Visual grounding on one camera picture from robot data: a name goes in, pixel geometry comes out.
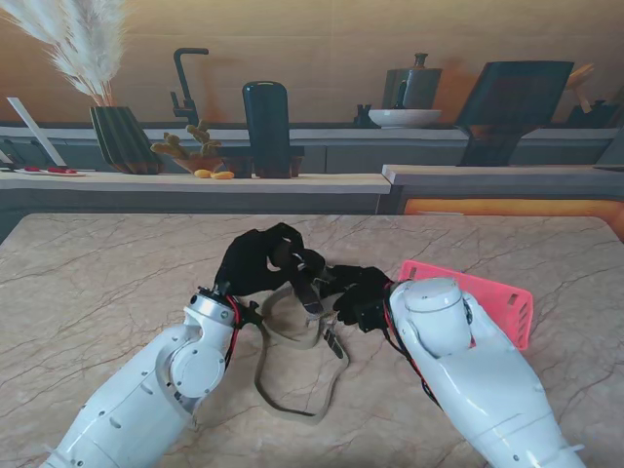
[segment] beige strap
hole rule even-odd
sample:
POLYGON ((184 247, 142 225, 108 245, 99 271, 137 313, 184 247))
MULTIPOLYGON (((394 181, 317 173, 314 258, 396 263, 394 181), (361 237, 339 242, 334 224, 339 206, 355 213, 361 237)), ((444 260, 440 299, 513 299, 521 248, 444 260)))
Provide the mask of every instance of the beige strap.
POLYGON ((282 346, 288 346, 289 348, 306 350, 312 349, 319 342, 321 337, 321 333, 323 332, 323 320, 317 320, 317 330, 316 333, 306 336, 302 339, 294 339, 288 336, 284 336, 276 331, 272 330, 267 324, 267 318, 271 316, 271 310, 275 306, 275 304, 282 300, 283 298, 291 295, 293 293, 293 289, 283 288, 281 290, 277 290, 273 292, 263 303, 261 308, 261 314, 264 317, 264 321, 259 326, 260 332, 262 333, 262 349, 260 351, 260 357, 257 362, 257 366, 255 368, 255 376, 253 377, 253 386, 255 387, 256 392, 260 396, 262 407, 271 415, 276 417, 281 417, 290 421, 298 421, 304 424, 309 424, 311 426, 318 424, 325 417, 330 408, 330 403, 332 402, 332 393, 333 387, 344 370, 349 366, 349 357, 344 349, 337 343, 333 345, 333 347, 338 348, 337 354, 342 354, 340 359, 340 367, 333 373, 333 376, 330 380, 330 385, 328 387, 328 392, 325 396, 325 401, 318 412, 312 413, 299 409, 289 409, 284 408, 278 405, 275 401, 269 397, 264 387, 262 387, 261 377, 262 370, 264 369, 264 362, 266 361, 266 353, 269 347, 269 342, 274 340, 276 343, 282 346))

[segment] vase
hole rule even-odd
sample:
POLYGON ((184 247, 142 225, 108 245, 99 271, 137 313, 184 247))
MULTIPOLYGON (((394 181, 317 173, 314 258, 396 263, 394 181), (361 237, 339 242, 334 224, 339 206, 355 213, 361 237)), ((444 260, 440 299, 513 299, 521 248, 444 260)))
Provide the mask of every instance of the vase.
POLYGON ((120 173, 156 175, 165 164, 129 107, 92 107, 91 120, 104 161, 120 173))

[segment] faucet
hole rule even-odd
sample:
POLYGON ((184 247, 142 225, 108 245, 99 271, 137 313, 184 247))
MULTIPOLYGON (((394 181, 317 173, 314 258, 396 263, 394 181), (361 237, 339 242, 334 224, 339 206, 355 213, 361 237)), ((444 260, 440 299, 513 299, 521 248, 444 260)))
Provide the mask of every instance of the faucet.
POLYGON ((179 77, 179 83, 182 86, 182 93, 184 94, 184 107, 179 106, 177 95, 175 91, 171 91, 172 101, 174 102, 174 116, 185 117, 188 119, 189 125, 199 125, 199 116, 197 115, 197 106, 195 101, 191 99, 191 94, 188 91, 188 83, 186 82, 186 76, 184 75, 184 68, 182 67, 182 55, 184 54, 198 54, 202 56, 208 55, 208 49, 198 49, 195 47, 183 47, 174 52, 175 68, 177 69, 177 76, 179 77))

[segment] black bottle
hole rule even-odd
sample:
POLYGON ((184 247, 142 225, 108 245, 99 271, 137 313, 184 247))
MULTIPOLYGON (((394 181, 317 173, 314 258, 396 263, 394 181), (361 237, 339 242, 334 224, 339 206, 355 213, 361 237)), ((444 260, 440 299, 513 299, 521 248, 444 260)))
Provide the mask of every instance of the black bottle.
POLYGON ((255 174, 291 177, 291 136, 286 88, 274 81, 252 81, 243 87, 255 174))

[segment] pink basket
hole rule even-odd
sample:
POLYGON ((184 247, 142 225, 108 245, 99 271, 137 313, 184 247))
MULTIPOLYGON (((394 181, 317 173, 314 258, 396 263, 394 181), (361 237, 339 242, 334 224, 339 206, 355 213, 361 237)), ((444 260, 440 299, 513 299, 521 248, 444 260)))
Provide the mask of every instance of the pink basket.
POLYGON ((440 277, 456 280, 460 288, 477 298, 518 349, 527 349, 533 318, 533 296, 530 292, 414 260, 406 260, 399 274, 401 281, 440 277))

